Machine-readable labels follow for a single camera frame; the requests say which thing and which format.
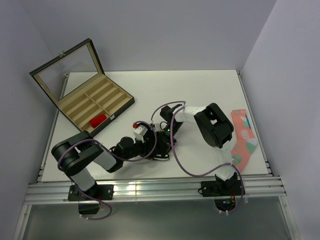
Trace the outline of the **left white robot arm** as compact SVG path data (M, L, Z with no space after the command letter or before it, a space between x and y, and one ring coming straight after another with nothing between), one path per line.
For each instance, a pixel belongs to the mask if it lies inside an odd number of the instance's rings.
M88 131L83 131L57 143L51 149L51 154L57 161L58 169L79 187L79 194L91 200L96 197L98 188L87 169L90 163L94 162L108 173L114 173L122 168L125 161L150 157L157 143L157 134L147 131L142 140L123 137L108 150Z

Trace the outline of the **black striped sock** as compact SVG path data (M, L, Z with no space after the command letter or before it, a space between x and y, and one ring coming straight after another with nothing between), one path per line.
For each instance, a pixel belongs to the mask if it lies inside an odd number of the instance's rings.
M152 157L152 159L154 161L160 161L160 162L166 162L170 159L170 155L169 154L165 154L164 156L157 154L155 156Z

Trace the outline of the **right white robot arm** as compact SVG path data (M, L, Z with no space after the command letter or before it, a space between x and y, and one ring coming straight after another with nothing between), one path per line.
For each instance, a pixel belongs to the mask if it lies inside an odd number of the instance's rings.
M185 106L185 101L176 101L177 105L169 107L163 104L157 108L160 116L167 122L167 127L161 132L168 135L169 144L178 166L187 175L195 178L205 177L215 173L217 191L222 195L229 194L237 181L238 169L233 165L231 140L234 126L216 103L208 106ZM217 150L218 166L202 174L188 172L180 163L175 150L174 135L183 123L196 124L204 141Z

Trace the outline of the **black compartment display box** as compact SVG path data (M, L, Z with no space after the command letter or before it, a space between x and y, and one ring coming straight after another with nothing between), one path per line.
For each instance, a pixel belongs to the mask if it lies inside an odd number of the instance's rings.
M79 131L92 136L135 103L129 92L106 76L90 38L60 51L29 74L62 115ZM91 127L90 120L99 115L107 119Z

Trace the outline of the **red santa sock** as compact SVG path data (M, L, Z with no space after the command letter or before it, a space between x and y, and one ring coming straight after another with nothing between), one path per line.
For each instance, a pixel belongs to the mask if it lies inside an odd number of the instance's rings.
M89 123L92 128L98 127L101 123L103 123L107 119L107 116L105 114L101 114L99 116L96 116L92 118Z

